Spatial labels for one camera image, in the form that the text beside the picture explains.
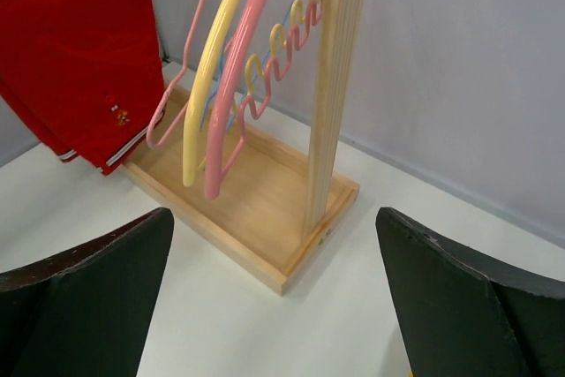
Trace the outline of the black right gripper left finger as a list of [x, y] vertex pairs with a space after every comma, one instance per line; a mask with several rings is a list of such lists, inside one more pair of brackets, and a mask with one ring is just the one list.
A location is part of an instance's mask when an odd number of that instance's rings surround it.
[[170, 253], [158, 207], [122, 227], [1, 274], [3, 376], [134, 376]]

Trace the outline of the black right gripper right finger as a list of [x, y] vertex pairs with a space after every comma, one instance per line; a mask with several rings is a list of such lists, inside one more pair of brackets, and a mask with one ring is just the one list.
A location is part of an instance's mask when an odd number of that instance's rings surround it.
[[392, 207], [375, 227], [414, 376], [562, 376], [564, 283], [510, 265]]

